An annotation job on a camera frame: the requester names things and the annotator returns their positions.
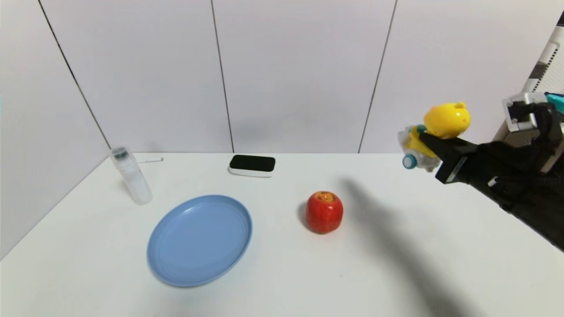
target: panel seam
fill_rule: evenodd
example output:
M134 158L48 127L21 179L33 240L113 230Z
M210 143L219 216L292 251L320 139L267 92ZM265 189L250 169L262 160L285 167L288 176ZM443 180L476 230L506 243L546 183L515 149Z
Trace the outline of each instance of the panel seam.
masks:
M223 75L223 64L221 62L221 51L219 49L219 37L217 35L217 23L215 22L215 9L213 7L213 0L211 2L211 15L213 17L213 27L215 30L215 42L217 44L217 55L219 57L219 70L221 71L221 83L223 84L223 97L225 98L225 109L227 111L227 125L229 126L229 137L231 138L231 151L235 153L235 146L233 144L233 132L231 131L231 119L229 117L229 105L227 104L227 90L225 89L225 77Z
M366 127L368 126L368 118L370 117L370 110L372 110L372 104L374 103L374 95L376 94L376 86L378 85L378 80L380 79L380 72L382 71L382 65L384 63L384 56L386 55L387 44L388 44L388 40L390 39L391 27L392 27L392 24L394 22L395 9L397 8L397 6L398 6L398 0L395 0L394 9L392 10L391 18L390 18L390 26L388 27L388 32L387 32L387 35L386 35L386 42L384 42L384 50L382 52L382 58L380 59L380 66L378 67L378 73L376 74L376 82L374 83L374 90L372 90L372 97L370 98L370 105L368 106L368 113L366 115L366 121L364 123L364 129L362 130L362 137L360 137L360 145L358 147L358 153L360 153L360 149L362 148L362 141L364 140L364 134L366 133Z
M88 108L88 111L90 111L90 115L94 119L94 122L96 123L96 126L98 127L98 130L100 131L100 134L102 135L102 138L104 138L106 145L108 146L108 148L112 148L109 145L108 139L104 135L104 132L102 131L100 124L98 123L98 120L96 119L96 116L94 116L94 112L92 112L92 108L90 108L90 104L86 100L86 97L84 96L84 93L82 92L82 89L80 88L80 85L78 84L78 81L76 80L76 76L74 75L74 73L71 69L71 66L69 65L69 62L67 60L67 57L65 56L65 53L63 53L63 49L61 48L61 45L59 44L59 40L57 39L57 36L55 35L55 31L53 31L53 27L51 26L51 23L49 22L49 18L47 17L47 13L45 13L45 9L43 8L43 4L41 3L41 0L37 0L37 2L39 2L39 6L41 7L41 11L43 11L43 16L45 17L45 20L47 21L47 25L49 25L49 29L51 29L51 34L53 34L53 37L55 38L55 42L57 43L57 46L59 47L59 51L61 52L61 55L63 56L63 59L65 61L65 64L67 65L67 68L70 72L70 75L72 76L72 79L74 80L74 83L76 84L78 91L80 92L80 95L82 96L82 100L84 100L84 103L86 104L86 106Z

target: blue plate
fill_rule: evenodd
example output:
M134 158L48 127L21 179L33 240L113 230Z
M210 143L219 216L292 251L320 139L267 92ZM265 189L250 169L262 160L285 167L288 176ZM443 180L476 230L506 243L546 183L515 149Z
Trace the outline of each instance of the blue plate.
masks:
M253 232L249 212L233 198L201 196L174 208L149 239L151 271L178 287L209 283L245 253Z

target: plastic bottle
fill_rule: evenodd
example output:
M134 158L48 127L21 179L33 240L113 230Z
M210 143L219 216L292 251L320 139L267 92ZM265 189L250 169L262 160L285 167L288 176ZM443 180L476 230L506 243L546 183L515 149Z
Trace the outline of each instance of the plastic bottle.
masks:
M137 165L137 160L133 153L125 146L114 148L110 155L116 169L120 171L131 197L138 205L144 205L153 199L153 194L143 173Z

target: white table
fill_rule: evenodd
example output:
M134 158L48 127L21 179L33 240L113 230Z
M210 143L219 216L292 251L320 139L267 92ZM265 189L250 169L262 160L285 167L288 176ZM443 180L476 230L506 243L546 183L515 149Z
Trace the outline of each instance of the white table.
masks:
M401 155L273 155L270 179L232 154L138 154L154 200L137 206L103 162L1 262L2 316L564 316L564 255L464 184L405 170ZM317 235L315 191L343 201ZM200 195L240 200L249 249L226 275L174 288L147 266L157 222Z

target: red apple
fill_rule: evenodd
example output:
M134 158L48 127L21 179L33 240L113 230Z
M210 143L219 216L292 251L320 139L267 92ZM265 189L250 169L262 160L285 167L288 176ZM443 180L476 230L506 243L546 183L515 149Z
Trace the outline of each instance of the red apple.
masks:
M332 192L316 192L307 200L306 221L310 229L326 234L339 227L343 219L343 204Z

